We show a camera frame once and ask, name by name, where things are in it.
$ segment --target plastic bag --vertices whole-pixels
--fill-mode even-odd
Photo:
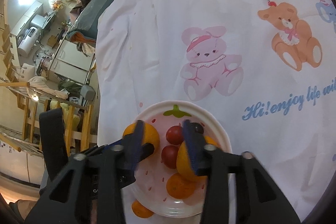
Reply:
[[[50,8],[55,11],[62,7],[62,0],[48,0]]]

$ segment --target pink bear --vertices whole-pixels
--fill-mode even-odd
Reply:
[[[204,30],[192,27],[182,33],[190,63],[183,66],[181,77],[186,79],[184,90],[191,101],[203,99],[213,88],[230,96],[243,81],[242,56],[224,54],[226,43],[220,37],[225,32],[225,27],[216,26]]]

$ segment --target yellow wall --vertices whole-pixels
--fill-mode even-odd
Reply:
[[[0,54],[0,76],[5,78],[6,66],[2,62],[3,55]],[[16,96],[5,87],[0,87],[0,125],[22,132],[23,110],[17,107]]]

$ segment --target small orange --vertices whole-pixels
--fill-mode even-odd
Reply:
[[[141,218],[149,218],[154,214],[154,212],[148,210],[137,200],[132,203],[132,211],[137,217]]]
[[[123,137],[127,134],[133,133],[135,128],[135,123],[129,125],[127,128],[125,128]],[[145,143],[151,143],[154,145],[154,153],[159,150],[160,148],[160,136],[152,125],[145,123],[144,127],[144,132],[143,132],[143,139],[142,139],[142,144],[144,145]]]
[[[207,143],[218,146],[218,144],[209,136],[204,136],[204,138]],[[206,179],[206,176],[201,177],[196,176],[193,170],[191,169],[191,163],[189,160],[189,155],[185,142],[181,144],[178,150],[176,159],[176,168],[177,171],[181,174],[181,176],[184,177],[186,180],[198,182]]]
[[[184,179],[179,173],[172,175],[166,184],[168,194],[176,199],[190,197],[195,189],[196,183]]]

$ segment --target plate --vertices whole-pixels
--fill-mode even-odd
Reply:
[[[199,182],[194,194],[184,200],[172,198],[166,190],[167,180],[177,173],[176,169],[169,169],[161,162],[162,149],[170,145],[166,132],[186,119],[202,124],[204,135],[213,138],[223,151],[232,153],[228,135],[221,124],[193,103],[164,101],[141,112],[135,120],[143,120],[156,128],[160,135],[160,150],[139,164],[132,191],[143,206],[161,216],[185,218],[200,214],[203,209],[206,183]]]

